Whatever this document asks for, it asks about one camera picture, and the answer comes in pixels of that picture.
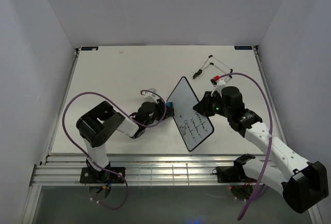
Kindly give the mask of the blue whiteboard eraser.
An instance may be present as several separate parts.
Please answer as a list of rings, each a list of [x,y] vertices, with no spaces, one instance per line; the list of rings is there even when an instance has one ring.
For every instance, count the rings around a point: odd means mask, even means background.
[[[165,117],[169,118],[169,117],[173,117],[174,116],[174,106],[173,106],[173,102],[167,102],[166,103],[166,114]]]

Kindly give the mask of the small black-framed whiteboard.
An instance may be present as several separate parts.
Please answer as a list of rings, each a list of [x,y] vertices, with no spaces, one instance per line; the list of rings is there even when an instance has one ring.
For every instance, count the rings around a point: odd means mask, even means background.
[[[167,102],[172,103],[173,119],[188,151],[192,152],[214,133],[210,119],[193,109],[199,101],[186,77],[181,77]]]

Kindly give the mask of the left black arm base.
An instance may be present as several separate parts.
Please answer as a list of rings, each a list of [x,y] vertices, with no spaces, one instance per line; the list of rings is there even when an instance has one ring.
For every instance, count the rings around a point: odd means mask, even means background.
[[[81,184],[107,184],[124,183],[124,180],[113,173],[106,172],[104,170],[96,171],[94,168],[84,167],[81,170],[81,175],[79,179]]]

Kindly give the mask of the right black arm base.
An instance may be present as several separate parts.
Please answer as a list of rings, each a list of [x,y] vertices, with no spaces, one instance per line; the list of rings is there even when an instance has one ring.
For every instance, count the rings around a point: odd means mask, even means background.
[[[257,180],[238,172],[234,166],[217,166],[212,170],[218,183],[255,183]]]

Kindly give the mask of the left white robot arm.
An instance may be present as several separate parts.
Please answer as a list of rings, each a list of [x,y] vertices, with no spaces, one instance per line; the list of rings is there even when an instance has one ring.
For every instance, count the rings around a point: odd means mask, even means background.
[[[103,101],[76,123],[90,158],[86,160],[89,172],[94,180],[103,183],[110,176],[110,162],[107,157],[106,142],[118,131],[137,139],[145,133],[146,127],[174,115],[173,103],[164,104],[160,99],[142,103],[137,112],[129,118],[115,111],[107,101]]]

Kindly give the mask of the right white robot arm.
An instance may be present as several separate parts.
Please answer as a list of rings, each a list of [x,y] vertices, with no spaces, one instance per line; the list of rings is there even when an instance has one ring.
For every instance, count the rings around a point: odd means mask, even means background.
[[[237,87],[226,86],[221,92],[205,92],[193,109],[205,117],[225,117],[230,127],[258,147],[276,167],[263,166],[254,155],[238,157],[226,170],[218,171],[222,179],[246,181],[251,178],[280,193],[288,206],[303,213],[328,197],[326,167],[311,163],[298,155],[278,137],[253,111],[245,108]]]

